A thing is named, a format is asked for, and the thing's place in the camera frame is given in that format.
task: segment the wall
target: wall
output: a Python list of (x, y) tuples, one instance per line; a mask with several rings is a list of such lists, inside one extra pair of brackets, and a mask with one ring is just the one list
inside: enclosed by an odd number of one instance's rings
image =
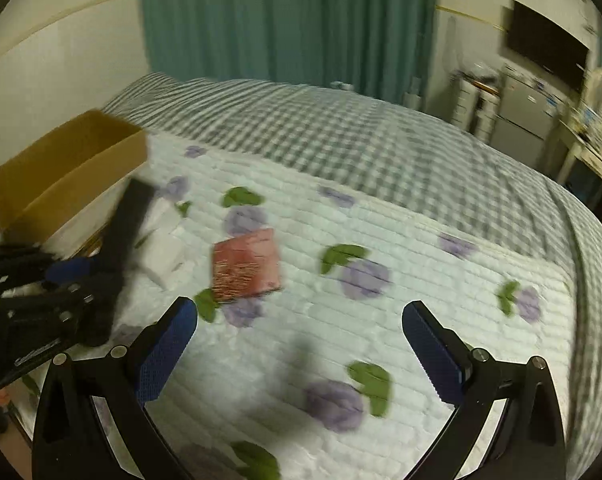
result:
[(0, 164), (147, 72), (137, 0), (11, 0), (0, 15)]
[[(557, 23), (590, 48), (588, 66), (597, 64), (598, 18), (588, 0), (517, 0)], [(470, 68), (476, 61), (500, 70), (508, 62), (522, 72), (545, 76), (541, 70), (523, 59), (504, 52), (504, 25), (511, 0), (438, 0), (435, 14), (435, 41), (431, 58), (430, 79), (425, 97), (426, 112), (444, 116), (449, 107), (447, 90), (449, 74)], [(589, 32), (590, 25), (595, 32)], [(547, 78), (559, 97), (567, 89), (561, 82)]]

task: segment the television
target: television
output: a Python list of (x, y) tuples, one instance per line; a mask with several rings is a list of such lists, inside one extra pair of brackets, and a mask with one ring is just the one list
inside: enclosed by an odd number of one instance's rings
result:
[(506, 46), (581, 93), (588, 48), (555, 22), (514, 2)]

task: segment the floor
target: floor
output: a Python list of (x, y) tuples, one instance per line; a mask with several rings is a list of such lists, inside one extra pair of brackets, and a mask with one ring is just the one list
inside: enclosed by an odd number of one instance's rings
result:
[(25, 480), (32, 480), (32, 452), (30, 446), (10, 421), (8, 431), (0, 434), (0, 449)]

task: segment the gingham fabric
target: gingham fabric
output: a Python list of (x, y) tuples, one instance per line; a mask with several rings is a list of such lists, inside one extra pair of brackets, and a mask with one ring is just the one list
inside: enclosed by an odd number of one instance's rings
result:
[(351, 92), (153, 73), (103, 110), (334, 180), (558, 264), (576, 283), (568, 478), (592, 463), (602, 446), (602, 225), (563, 188), (450, 124)]

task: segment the bed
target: bed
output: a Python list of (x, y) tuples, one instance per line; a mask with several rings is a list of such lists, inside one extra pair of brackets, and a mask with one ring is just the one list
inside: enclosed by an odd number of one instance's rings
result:
[[(269, 226), (279, 247), (281, 290), (206, 310), (146, 406), (195, 476), (251, 478), (249, 445), (281, 478), (403, 478), (451, 413), (401, 333), (412, 300), (496, 358), (546, 357), (568, 477), (596, 457), (602, 225), (563, 188), (450, 124), (351, 92), (153, 73), (103, 110), (148, 131), (151, 178), (192, 204), (173, 232), (188, 264), (169, 291), (131, 273), (113, 343), (179, 294), (203, 301), (213, 243)], [(358, 248), (345, 260), (344, 244)], [(383, 402), (364, 394), (370, 367), (385, 374)], [(43, 378), (24, 378), (14, 400), (30, 433)], [(462, 472), (478, 465), (498, 415)], [(115, 428), (109, 438), (134, 470)]]

